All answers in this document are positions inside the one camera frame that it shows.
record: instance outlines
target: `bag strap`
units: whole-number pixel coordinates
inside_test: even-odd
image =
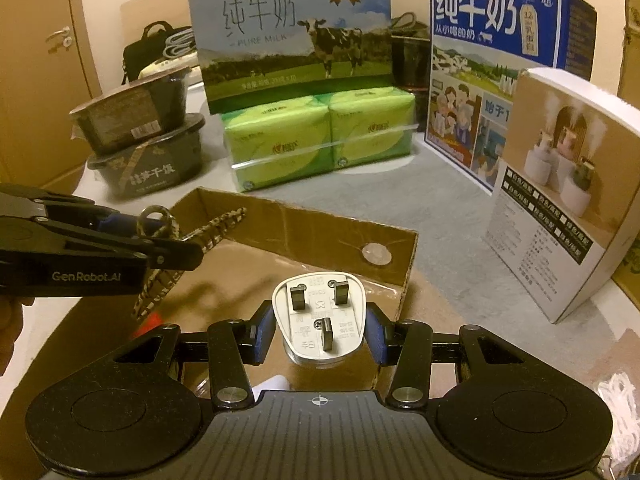
[[[153,23],[149,23],[146,27],[145,30],[142,32],[142,38],[140,38],[141,40],[146,40],[146,38],[148,37],[149,31],[154,28],[156,25],[162,25],[164,27],[164,30],[167,32],[172,32],[174,30],[174,28],[169,25],[169,23],[164,22],[164,21],[158,21],[158,22],[153,22]]]

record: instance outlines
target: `red object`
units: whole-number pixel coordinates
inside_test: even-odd
[[[133,333],[132,338],[135,339],[137,337],[140,337],[141,335],[149,332],[149,330],[152,330],[155,327],[162,325],[163,323],[164,322],[162,321],[162,318],[160,317],[160,315],[157,312],[152,312],[145,319],[142,325],[140,325],[138,329]]]

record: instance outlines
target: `black bag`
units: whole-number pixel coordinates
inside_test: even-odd
[[[161,25],[162,28],[153,34],[149,34],[149,31],[156,25]],[[142,38],[124,48],[122,53],[122,68],[125,75],[122,84],[126,83],[127,79],[129,79],[129,81],[138,79],[140,71],[145,66],[149,66],[162,57],[166,46],[166,39],[172,34],[186,30],[187,28],[191,27],[173,28],[169,23],[162,21],[149,23],[142,32]]]

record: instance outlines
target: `door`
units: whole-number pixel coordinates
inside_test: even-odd
[[[0,9],[0,181],[72,192],[90,149],[70,138],[68,112],[91,94],[70,0]]]

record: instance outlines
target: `white cord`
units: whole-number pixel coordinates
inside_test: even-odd
[[[598,395],[609,407],[613,432],[609,453],[613,469],[626,465],[640,449],[640,418],[636,409],[636,388],[624,372],[613,374],[609,381],[598,384]]]
[[[162,55],[167,59],[175,59],[184,56],[195,50],[196,39],[193,29],[187,28],[181,32],[176,32],[166,39],[166,46]]]

